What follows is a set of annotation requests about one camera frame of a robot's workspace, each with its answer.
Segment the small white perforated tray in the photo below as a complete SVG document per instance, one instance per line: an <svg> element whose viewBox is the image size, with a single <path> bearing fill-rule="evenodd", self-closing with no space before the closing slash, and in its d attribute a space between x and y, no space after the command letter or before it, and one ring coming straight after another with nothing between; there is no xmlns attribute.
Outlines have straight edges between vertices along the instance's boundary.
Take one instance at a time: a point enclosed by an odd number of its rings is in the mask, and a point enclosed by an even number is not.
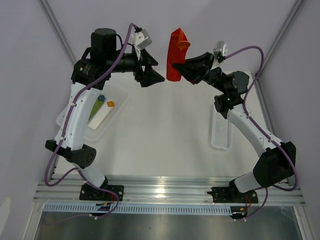
<svg viewBox="0 0 320 240"><path fill-rule="evenodd" d="M218 150L230 150L232 148L232 125L213 106L211 146Z"/></svg>

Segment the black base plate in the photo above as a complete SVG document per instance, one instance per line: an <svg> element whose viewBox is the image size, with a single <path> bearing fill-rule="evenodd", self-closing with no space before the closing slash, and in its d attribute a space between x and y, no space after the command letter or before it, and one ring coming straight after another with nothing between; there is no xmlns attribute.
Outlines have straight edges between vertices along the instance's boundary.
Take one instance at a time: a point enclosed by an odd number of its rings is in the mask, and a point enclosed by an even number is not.
<svg viewBox="0 0 320 240"><path fill-rule="evenodd" d="M125 187L123 185L108 185L106 188L108 191L105 192L98 190L88 184L83 184L81 186L79 199L82 201L106 201L106 202L116 202L118 196L119 201L123 200Z"/></svg>
<svg viewBox="0 0 320 240"><path fill-rule="evenodd" d="M207 194L212 196L214 203L257 204L259 201L258 195L254 190L241 193L232 187L212 187Z"/></svg>

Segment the red paper napkin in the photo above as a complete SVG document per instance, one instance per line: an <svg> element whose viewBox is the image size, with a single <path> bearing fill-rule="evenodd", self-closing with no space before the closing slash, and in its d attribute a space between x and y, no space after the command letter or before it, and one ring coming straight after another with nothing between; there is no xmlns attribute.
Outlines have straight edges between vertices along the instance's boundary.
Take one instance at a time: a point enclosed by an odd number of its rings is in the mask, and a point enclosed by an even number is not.
<svg viewBox="0 0 320 240"><path fill-rule="evenodd" d="M170 35L167 61L166 61L166 79L171 82L179 82L182 75L172 67L174 63L184 63L188 49L180 51L176 44L179 41L188 41L184 31L181 28L176 29Z"/></svg>

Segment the orange plastic spoon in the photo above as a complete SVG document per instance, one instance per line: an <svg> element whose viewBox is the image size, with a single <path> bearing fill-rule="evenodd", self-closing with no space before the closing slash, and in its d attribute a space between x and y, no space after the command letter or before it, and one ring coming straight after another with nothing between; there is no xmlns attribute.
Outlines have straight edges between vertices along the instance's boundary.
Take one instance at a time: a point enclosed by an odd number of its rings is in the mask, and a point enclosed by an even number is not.
<svg viewBox="0 0 320 240"><path fill-rule="evenodd" d="M188 49L190 47L191 43L187 40L182 40L178 41L176 43L176 47L180 50L183 51L184 49Z"/></svg>

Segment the aluminium frame post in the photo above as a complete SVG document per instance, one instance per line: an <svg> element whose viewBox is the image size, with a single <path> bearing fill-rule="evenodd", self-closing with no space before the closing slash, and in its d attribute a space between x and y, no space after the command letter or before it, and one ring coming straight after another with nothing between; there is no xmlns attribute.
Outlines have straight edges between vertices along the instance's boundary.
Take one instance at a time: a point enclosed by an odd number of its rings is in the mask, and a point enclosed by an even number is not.
<svg viewBox="0 0 320 240"><path fill-rule="evenodd" d="M38 0L40 8L42 9L53 33L55 34L64 54L66 55L72 70L77 62L77 58L71 48L69 41L66 38L66 35L49 3L48 0Z"/></svg>
<svg viewBox="0 0 320 240"><path fill-rule="evenodd" d="M283 24L281 25L277 35L275 36L267 54L264 56L264 61L261 67L261 70L257 74L258 77L264 72L267 66L271 63L273 57L277 53L277 50L280 48L282 42L284 41L286 35L289 33L291 27L293 26L296 18L300 14L303 6L305 5L306 0L295 0L292 8L287 14Z"/></svg>

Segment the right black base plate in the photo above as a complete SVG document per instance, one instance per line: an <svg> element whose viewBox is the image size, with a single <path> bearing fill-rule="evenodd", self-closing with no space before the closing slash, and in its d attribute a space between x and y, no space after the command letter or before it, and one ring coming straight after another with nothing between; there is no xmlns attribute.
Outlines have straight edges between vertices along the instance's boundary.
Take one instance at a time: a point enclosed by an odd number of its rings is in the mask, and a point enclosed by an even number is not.
<svg viewBox="0 0 320 240"><path fill-rule="evenodd" d="M254 190L241 193L232 187L212 187L207 194L212 196L214 203L257 204L259 201L258 195Z"/></svg>

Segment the right aluminium frame post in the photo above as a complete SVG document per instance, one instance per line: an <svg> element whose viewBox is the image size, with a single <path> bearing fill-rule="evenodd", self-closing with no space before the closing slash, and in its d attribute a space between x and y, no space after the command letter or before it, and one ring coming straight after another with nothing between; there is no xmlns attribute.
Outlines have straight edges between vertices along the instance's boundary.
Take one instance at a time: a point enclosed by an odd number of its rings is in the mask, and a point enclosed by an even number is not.
<svg viewBox="0 0 320 240"><path fill-rule="evenodd" d="M267 54L264 56L264 61L261 67L261 70L257 74L258 77L264 72L267 66L271 63L273 57L277 53L277 50L280 48L282 42L284 41L286 35L289 33L291 27L293 26L296 18L300 14L303 6L305 5L306 0L295 0L292 8L287 14L283 24L281 25L277 35L275 36Z"/></svg>

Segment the green rolled napkin bundle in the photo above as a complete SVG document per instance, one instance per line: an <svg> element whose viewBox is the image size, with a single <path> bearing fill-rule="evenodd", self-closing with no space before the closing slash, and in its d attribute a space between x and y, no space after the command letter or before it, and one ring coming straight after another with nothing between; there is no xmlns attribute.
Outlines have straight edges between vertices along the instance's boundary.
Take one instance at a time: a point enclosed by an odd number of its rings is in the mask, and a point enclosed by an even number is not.
<svg viewBox="0 0 320 240"><path fill-rule="evenodd" d="M89 115L89 120L96 114L96 112L100 109L100 107L104 104L106 100L106 97L103 95L103 94L100 94L98 96L98 98L96 99L92 109L91 109L91 112L90 112L90 115Z"/></svg>

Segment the aluminium mounting rail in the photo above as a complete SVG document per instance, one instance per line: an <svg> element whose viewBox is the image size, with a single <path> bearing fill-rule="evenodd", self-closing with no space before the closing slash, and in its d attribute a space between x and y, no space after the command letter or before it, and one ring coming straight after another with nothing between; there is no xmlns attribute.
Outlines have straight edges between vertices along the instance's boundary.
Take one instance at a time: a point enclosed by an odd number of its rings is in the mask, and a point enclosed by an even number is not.
<svg viewBox="0 0 320 240"><path fill-rule="evenodd" d="M213 198L207 193L212 187L226 187L230 177L179 177L179 176L126 176L109 175L111 185L123 185L123 203L160 205L205 205ZM77 202L84 181L72 174L54 187L39 182L34 201ZM259 204L267 200L266 206L303 207L306 202L300 188L283 191L270 187L268 192L257 190Z"/></svg>

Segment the left aluminium frame post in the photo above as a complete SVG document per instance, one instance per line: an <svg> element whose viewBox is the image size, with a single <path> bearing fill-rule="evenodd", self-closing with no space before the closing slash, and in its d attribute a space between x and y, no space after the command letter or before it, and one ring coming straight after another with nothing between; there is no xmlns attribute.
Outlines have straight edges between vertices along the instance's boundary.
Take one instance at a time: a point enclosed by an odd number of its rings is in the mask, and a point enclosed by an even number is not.
<svg viewBox="0 0 320 240"><path fill-rule="evenodd" d="M48 0L38 0L40 8L42 9L53 33L55 34L64 54L66 55L72 70L77 62L77 58L71 48L69 41L66 38L66 35L49 3Z"/></svg>

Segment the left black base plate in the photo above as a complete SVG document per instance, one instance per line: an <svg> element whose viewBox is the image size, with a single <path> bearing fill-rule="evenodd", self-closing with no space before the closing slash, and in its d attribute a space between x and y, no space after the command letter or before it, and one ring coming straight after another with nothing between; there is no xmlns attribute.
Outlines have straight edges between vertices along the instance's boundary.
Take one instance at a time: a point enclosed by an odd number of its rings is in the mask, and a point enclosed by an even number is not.
<svg viewBox="0 0 320 240"><path fill-rule="evenodd" d="M119 201L123 200L125 187L123 185L108 185L106 188L108 191L105 192L98 190L88 184L83 184L81 186L79 199L82 201L106 201L106 202L116 202L118 196Z"/></svg>

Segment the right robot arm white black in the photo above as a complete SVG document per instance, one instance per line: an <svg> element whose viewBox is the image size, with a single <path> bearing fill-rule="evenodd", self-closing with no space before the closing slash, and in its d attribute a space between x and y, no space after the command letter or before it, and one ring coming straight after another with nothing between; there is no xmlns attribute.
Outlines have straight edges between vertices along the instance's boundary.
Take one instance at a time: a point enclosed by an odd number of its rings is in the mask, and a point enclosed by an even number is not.
<svg viewBox="0 0 320 240"><path fill-rule="evenodd" d="M245 109L242 95L248 92L249 76L242 71L226 74L220 67L213 68L214 59L214 55L207 52L171 66L193 85L204 81L219 90L222 94L214 97L216 111L233 124L256 151L259 159L253 170L229 182L228 196L239 202L249 191L274 186L295 175L296 147L262 128Z"/></svg>

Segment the large white plastic basket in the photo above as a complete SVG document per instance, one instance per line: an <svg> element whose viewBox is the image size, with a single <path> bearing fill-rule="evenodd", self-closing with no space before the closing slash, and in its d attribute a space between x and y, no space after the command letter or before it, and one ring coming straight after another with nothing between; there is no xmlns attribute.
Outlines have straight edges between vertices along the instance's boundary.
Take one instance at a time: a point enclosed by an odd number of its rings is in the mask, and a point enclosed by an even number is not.
<svg viewBox="0 0 320 240"><path fill-rule="evenodd" d="M106 84L102 90L92 87L81 92L84 87L80 83L71 85L68 104L56 119L60 128L54 139L63 140L63 147L98 142L128 101L128 93L111 84ZM104 104L89 119L99 95L105 96Z"/></svg>

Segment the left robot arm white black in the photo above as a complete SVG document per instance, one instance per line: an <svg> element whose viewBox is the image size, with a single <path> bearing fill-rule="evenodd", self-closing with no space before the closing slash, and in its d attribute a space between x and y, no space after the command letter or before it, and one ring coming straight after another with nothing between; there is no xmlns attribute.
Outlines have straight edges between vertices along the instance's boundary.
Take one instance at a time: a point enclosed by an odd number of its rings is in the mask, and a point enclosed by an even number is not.
<svg viewBox="0 0 320 240"><path fill-rule="evenodd" d="M84 180L81 200L120 198L94 163L96 149L84 143L92 108L106 81L112 73L132 73L143 88L165 80L153 69L159 63L146 50L152 40L145 29L131 23L121 49L117 48L117 39L119 35L111 28L98 28L91 34L90 47L73 67L71 92L62 125L55 138L45 143L45 148L52 152L51 162L59 155L79 172Z"/></svg>

